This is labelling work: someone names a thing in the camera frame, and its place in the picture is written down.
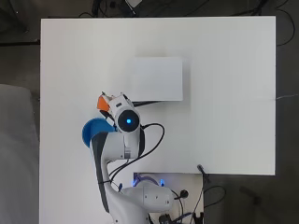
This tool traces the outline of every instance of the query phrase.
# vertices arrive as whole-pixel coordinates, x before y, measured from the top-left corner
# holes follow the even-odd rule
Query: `blue light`
[[[132,180],[132,187],[136,187],[137,179]]]
[[[164,182],[163,179],[161,179],[161,180],[160,180],[160,186],[161,186],[161,187],[164,187],[164,185],[165,185],[165,182]]]

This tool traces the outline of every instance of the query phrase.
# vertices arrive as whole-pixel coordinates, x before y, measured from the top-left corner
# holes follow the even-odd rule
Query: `white tabletop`
[[[138,108],[165,138],[133,172],[273,175],[275,18],[43,20],[40,223],[111,223],[101,204],[83,125],[97,97],[122,90],[134,57],[180,57],[182,102]],[[146,130],[146,150],[160,137]]]

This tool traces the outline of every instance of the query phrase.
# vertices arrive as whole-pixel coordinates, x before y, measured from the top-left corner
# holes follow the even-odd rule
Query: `black cable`
[[[181,202],[181,199],[180,199],[180,197],[178,196],[178,194],[175,192],[175,191],[173,191],[173,190],[171,190],[176,196],[177,196],[177,198],[178,198],[178,200],[179,200],[179,203],[180,203],[180,208],[181,208],[181,218],[177,218],[176,219],[176,222],[177,221],[179,221],[180,220],[180,223],[182,223],[182,219],[183,219],[183,216],[184,216],[184,207],[183,207],[183,203]]]
[[[209,190],[211,190],[211,189],[222,189],[222,190],[223,190],[223,195],[222,195],[222,197],[221,197],[220,199],[218,199],[216,202],[211,203],[211,204],[208,204],[208,205],[206,205],[204,208],[208,208],[209,206],[212,206],[212,205],[215,205],[215,204],[217,204],[217,203],[222,202],[222,201],[224,200],[225,196],[226,196],[226,189],[225,189],[223,186],[219,186],[219,185],[210,187],[210,188],[208,188],[208,189],[205,189],[204,194],[207,193],[207,192],[208,192]]]
[[[109,174],[109,176],[113,175],[113,173],[117,172],[118,169],[120,169],[120,168],[121,168],[122,166],[124,166],[125,164],[128,164],[128,162],[129,162],[129,160],[127,160],[127,162],[125,162],[123,165],[121,165],[121,166],[115,168],[113,171],[111,171],[111,173]]]
[[[245,10],[245,11],[242,11],[242,12],[237,12],[237,13],[234,13],[233,15],[231,16],[243,16],[243,15],[246,15],[246,14],[249,14],[251,13],[251,16],[254,16],[258,13],[260,13],[262,11],[262,8],[264,7],[264,5],[268,2],[268,0],[261,0],[261,2],[259,3],[259,5],[253,9],[249,9],[249,10]]]
[[[284,9],[280,9],[281,7],[286,5],[288,2],[289,2],[289,0],[284,1],[282,4],[280,4],[279,6],[276,7],[276,10],[280,11],[280,12],[283,12],[284,14],[286,14],[289,17],[289,19],[292,23],[292,35],[286,42],[284,42],[282,44],[278,44],[277,47],[281,47],[281,46],[289,44],[293,40],[293,38],[295,37],[295,34],[296,34],[295,22],[293,21],[291,14],[289,12],[287,12],[286,10],[284,10]]]
[[[199,202],[200,202],[200,200],[201,200],[201,198],[202,198],[203,190],[204,190],[204,185],[205,185],[205,182],[203,183],[203,187],[202,187],[202,189],[201,189],[201,191],[200,191],[200,194],[199,194],[199,197],[198,197],[196,206],[194,207],[194,210],[193,210],[193,212],[192,212],[192,217],[191,217],[191,219],[190,219],[190,224],[192,224],[192,218],[193,218],[193,215],[195,214],[196,208],[197,208],[197,206],[198,206],[198,204],[199,204]]]
[[[194,10],[192,10],[191,12],[188,12],[186,15],[184,15],[184,17],[190,16],[191,14],[193,14],[195,11],[197,11],[199,8],[203,7],[206,3],[208,3],[209,0],[206,0],[205,2],[203,2],[201,5],[199,5],[197,8],[195,8]]]
[[[265,6],[265,4],[267,4],[268,1],[269,0],[261,0],[260,3],[259,3],[259,5],[252,12],[251,16],[257,15],[262,10],[262,8]]]
[[[116,176],[121,170],[123,170],[125,167],[127,167],[128,165],[131,165],[132,163],[134,163],[134,162],[136,162],[136,161],[141,160],[142,158],[145,158],[146,156],[148,156],[151,152],[153,152],[153,151],[154,151],[154,150],[161,144],[161,142],[162,142],[162,140],[163,140],[163,138],[164,138],[164,134],[165,134],[165,128],[164,128],[164,126],[163,126],[162,124],[160,124],[160,123],[151,123],[151,124],[147,124],[147,125],[143,126],[143,129],[145,130],[145,129],[147,129],[147,128],[150,127],[150,126],[160,126],[160,127],[162,128],[163,133],[162,133],[162,136],[161,136],[159,142],[156,144],[156,146],[155,146],[152,150],[150,150],[150,151],[147,152],[146,154],[144,154],[144,155],[138,157],[137,159],[134,159],[133,161],[128,162],[127,164],[122,165],[122,166],[120,167],[120,169],[118,169],[118,170],[116,171],[116,173],[112,176],[112,178],[111,178],[110,181],[113,181],[114,178],[115,178],[115,176]]]
[[[289,17],[289,19],[292,23],[292,36],[286,42],[277,45],[277,47],[281,47],[281,46],[284,46],[286,44],[289,44],[293,40],[293,38],[295,37],[295,33],[296,33],[296,26],[295,26],[295,23],[294,23],[294,21],[292,19],[292,16],[289,12],[287,12],[283,9],[280,9],[280,8],[277,8],[277,11],[281,11],[281,12],[285,13],[286,15],[288,15],[288,17]]]
[[[102,12],[102,14],[106,17],[106,18],[110,18],[104,11],[101,7],[99,7],[100,11]]]
[[[242,15],[246,15],[249,14],[251,12],[253,12],[256,8],[250,9],[250,10],[246,10],[246,11],[242,11],[242,12],[237,12],[231,16],[242,16]]]
[[[80,17],[83,16],[83,15],[88,15],[88,16],[90,16],[90,17],[93,16],[93,15],[92,15],[91,13],[89,13],[89,12],[82,12],[81,14],[78,15],[78,17],[80,18]]]
[[[289,2],[289,0],[285,0],[283,3],[281,3],[280,5],[278,5],[276,7],[276,9],[278,9],[279,7],[283,7],[284,5],[286,5]]]
[[[177,223],[178,221],[180,221],[180,220],[182,220],[183,218],[188,217],[188,216],[190,216],[190,215],[192,215],[192,213],[186,213],[186,214],[183,214],[183,215],[181,215],[180,217],[178,217],[178,218],[176,218],[175,220],[173,220],[173,222],[174,222],[174,223]]]

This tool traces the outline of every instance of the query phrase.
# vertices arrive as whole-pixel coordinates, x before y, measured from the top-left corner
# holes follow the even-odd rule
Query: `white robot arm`
[[[96,134],[90,144],[103,206],[115,224],[149,224],[149,213],[170,210],[174,200],[172,192],[147,181],[121,193],[111,187],[107,162],[139,158],[145,138],[139,114],[124,94],[112,98],[103,93],[101,97],[98,108],[106,109],[104,114],[114,120],[117,129],[114,133]]]

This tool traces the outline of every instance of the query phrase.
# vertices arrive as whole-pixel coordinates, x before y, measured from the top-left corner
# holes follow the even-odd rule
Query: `orange object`
[[[109,105],[106,103],[105,99],[103,98],[103,96],[99,97],[99,100],[97,101],[97,108],[99,110],[105,110],[106,112],[109,111],[110,107]]]

